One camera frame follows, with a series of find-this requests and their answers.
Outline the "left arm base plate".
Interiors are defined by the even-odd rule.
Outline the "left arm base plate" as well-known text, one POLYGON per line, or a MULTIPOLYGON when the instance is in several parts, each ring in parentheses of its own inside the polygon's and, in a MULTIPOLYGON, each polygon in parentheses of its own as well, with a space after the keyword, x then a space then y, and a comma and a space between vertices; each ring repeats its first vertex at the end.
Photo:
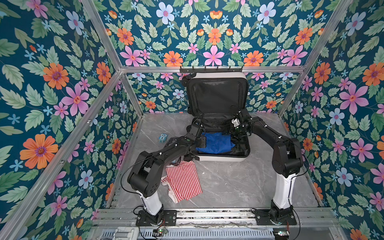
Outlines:
POLYGON ((160 227, 162 225, 175 226, 177 221, 176 210, 160 210, 155 216, 141 210, 138 213, 136 226, 137 227, 160 227))

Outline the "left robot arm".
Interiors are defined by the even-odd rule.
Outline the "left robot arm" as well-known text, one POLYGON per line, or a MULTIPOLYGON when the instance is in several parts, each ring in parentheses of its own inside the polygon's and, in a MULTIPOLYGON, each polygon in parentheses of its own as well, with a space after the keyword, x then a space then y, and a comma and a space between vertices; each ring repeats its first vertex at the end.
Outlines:
POLYGON ((193 151, 197 147, 205 146, 206 137, 202 135, 203 132, 202 120, 195 119, 184 136, 177 137, 174 142, 159 151, 152 153, 143 151, 139 154, 135 164, 130 167, 131 172, 127 182, 144 204, 142 220, 146 220, 153 226, 164 222, 164 205, 158 195, 163 170, 180 157, 188 162, 198 161, 200 157, 193 151))

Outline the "white hard-shell suitcase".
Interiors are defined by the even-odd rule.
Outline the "white hard-shell suitcase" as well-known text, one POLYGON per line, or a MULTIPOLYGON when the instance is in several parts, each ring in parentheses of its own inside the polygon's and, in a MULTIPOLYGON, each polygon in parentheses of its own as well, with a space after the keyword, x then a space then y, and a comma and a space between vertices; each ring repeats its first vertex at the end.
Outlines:
MULTIPOLYGON (((231 135, 231 120, 246 108, 249 83, 244 73, 195 73, 184 76, 182 84, 187 90, 188 113, 202 120, 205 134, 231 135)), ((193 153, 205 162, 242 162, 250 154, 248 137, 231 136, 235 147, 223 154, 193 153)))

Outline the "blue cloth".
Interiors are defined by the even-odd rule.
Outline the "blue cloth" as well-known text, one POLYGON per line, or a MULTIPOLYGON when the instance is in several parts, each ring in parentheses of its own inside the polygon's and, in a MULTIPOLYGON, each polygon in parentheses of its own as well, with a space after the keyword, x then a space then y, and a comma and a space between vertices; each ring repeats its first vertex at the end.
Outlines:
POLYGON ((231 135, 223 135, 223 133, 205 134, 206 147, 196 148, 197 151, 205 154, 223 154, 230 152, 235 144, 231 141, 231 135))

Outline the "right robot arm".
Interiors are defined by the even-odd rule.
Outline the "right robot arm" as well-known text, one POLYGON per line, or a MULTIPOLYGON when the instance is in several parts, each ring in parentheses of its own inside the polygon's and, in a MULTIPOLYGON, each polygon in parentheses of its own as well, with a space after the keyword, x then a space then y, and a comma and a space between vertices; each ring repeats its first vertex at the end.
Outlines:
POLYGON ((246 109, 238 111, 232 124, 236 133, 255 134, 273 149, 272 167, 277 182, 268 216, 274 225, 296 225, 292 194, 295 180, 304 165, 299 141, 280 134, 260 117, 250 116, 246 109))

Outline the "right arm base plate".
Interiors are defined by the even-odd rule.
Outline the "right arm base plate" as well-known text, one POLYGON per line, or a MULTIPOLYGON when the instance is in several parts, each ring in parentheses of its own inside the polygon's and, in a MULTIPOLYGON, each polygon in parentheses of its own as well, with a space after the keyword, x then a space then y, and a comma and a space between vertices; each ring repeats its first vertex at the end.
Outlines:
POLYGON ((252 214, 255 215, 257 225, 276 225, 276 226, 296 226, 298 224, 293 208, 277 209, 251 209, 252 214))

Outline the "red white striped garment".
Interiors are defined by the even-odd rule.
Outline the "red white striped garment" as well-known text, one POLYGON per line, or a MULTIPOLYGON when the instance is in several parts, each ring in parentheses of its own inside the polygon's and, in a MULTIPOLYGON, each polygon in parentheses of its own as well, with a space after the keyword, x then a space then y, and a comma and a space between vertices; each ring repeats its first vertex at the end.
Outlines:
POLYGON ((177 204, 203 193, 196 165, 193 161, 181 161, 177 166, 166 167, 161 183, 168 187, 168 195, 177 204))

